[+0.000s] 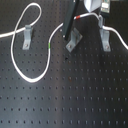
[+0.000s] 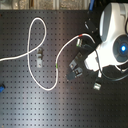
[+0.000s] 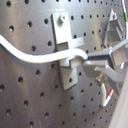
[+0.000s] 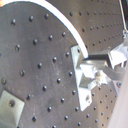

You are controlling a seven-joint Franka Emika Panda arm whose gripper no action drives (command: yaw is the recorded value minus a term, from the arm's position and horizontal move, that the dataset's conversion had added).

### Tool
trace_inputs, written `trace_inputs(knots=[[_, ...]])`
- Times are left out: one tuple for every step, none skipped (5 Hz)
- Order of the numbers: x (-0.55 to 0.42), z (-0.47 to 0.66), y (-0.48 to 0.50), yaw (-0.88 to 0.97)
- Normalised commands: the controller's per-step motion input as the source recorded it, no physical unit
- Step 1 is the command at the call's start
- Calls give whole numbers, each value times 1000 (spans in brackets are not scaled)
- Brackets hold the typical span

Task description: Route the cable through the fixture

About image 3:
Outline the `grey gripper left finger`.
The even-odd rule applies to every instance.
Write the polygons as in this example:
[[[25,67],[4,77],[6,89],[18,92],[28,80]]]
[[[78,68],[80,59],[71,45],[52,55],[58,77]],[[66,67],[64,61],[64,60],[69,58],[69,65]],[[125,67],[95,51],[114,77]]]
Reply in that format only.
[[[126,74],[124,69],[113,69],[107,61],[86,61],[82,64],[82,68],[87,77],[96,78],[103,74],[116,83],[122,83]]]

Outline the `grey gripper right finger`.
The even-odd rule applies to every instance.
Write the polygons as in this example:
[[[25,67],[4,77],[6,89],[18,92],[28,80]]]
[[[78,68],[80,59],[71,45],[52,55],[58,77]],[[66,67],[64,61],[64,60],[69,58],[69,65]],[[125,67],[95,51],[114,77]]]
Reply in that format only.
[[[128,39],[125,39],[117,45],[105,48],[99,52],[88,54],[90,60],[108,59],[111,66],[120,65],[122,62],[128,62]]]

